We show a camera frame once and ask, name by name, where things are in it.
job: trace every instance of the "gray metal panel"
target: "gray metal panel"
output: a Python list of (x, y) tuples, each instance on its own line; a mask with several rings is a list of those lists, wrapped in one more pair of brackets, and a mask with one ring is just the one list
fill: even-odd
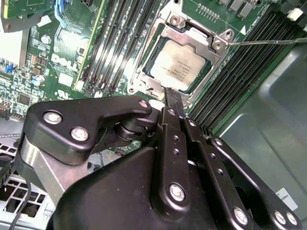
[(307, 46), (296, 46), (219, 131), (307, 229)]

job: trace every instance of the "blue connector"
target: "blue connector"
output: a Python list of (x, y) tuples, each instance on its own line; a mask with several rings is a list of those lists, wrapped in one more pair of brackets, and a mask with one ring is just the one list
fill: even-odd
[(14, 70), (14, 64), (11, 64), (4, 69), (4, 73), (12, 73), (13, 70)]

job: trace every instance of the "circuit board component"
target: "circuit board component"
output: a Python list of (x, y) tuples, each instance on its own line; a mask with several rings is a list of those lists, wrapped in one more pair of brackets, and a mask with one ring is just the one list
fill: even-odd
[(193, 47), (168, 40), (154, 60), (150, 74), (164, 87), (186, 91), (205, 63)]

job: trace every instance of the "white connector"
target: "white connector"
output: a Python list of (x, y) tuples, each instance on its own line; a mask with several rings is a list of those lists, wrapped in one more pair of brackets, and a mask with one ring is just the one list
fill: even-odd
[(294, 8), (288, 12), (287, 18), (295, 22), (304, 12), (300, 8)]

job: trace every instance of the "capacitor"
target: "capacitor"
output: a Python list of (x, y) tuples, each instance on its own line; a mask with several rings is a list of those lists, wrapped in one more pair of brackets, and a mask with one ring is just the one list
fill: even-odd
[(32, 84), (35, 86), (40, 86), (45, 82), (45, 78), (42, 75), (37, 75), (32, 79)]
[(49, 45), (51, 43), (51, 38), (48, 35), (43, 35), (40, 40), (44, 44), (48, 44)]

